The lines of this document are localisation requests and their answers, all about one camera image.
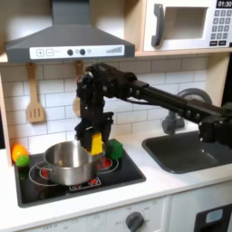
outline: microwave keypad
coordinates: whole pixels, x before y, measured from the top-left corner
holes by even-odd
[[[214,13],[212,34],[209,46],[225,46],[231,23],[232,10],[216,10]]]

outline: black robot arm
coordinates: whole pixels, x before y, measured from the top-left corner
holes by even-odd
[[[121,72],[104,63],[96,63],[87,68],[82,81],[78,82],[77,95],[81,98],[82,122],[75,128],[76,135],[87,150],[91,149],[94,133],[100,132],[104,143],[108,142],[110,136],[113,113],[103,112],[104,97],[159,105],[198,124],[200,140],[232,147],[231,104],[219,108],[197,100],[189,101],[150,87],[139,81],[132,72]]]

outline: microwave door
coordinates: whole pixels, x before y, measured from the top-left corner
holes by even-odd
[[[148,1],[144,51],[208,47],[210,35],[207,28],[211,19],[209,7],[175,5]]]

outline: oven knob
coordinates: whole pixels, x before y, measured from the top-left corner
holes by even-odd
[[[136,232],[144,223],[144,217],[140,212],[133,212],[126,218],[126,225],[131,232]]]

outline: faucet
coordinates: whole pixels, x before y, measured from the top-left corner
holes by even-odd
[[[209,95],[200,89],[191,88],[181,91],[177,94],[179,97],[188,98],[191,95],[196,95],[200,98],[200,101],[206,102],[208,104],[212,104],[212,100]],[[177,114],[173,111],[169,112],[169,115],[162,122],[162,129],[166,134],[174,135],[176,129],[184,128],[185,121],[184,119],[177,116]]]

